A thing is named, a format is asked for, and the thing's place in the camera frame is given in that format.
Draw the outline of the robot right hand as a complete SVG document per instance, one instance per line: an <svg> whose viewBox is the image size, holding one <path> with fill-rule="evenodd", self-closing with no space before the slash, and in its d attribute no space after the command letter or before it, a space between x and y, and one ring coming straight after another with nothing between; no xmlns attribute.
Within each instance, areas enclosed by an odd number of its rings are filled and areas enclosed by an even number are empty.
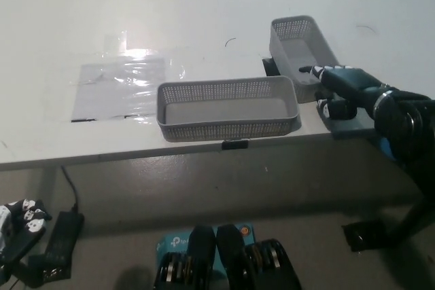
<svg viewBox="0 0 435 290"><path fill-rule="evenodd" d="M319 113L328 120L352 120L359 108L365 109L373 118L381 95L394 89L363 69L347 65L305 66L299 71L316 77L333 93L332 96L320 91L315 93Z"/></svg>

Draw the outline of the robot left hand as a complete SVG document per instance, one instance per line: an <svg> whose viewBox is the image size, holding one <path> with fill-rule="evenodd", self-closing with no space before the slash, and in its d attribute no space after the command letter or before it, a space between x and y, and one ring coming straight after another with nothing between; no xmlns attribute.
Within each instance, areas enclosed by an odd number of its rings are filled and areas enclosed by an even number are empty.
<svg viewBox="0 0 435 290"><path fill-rule="evenodd" d="M45 234L51 219L41 200L1 205L1 265L21 260Z"/></svg>

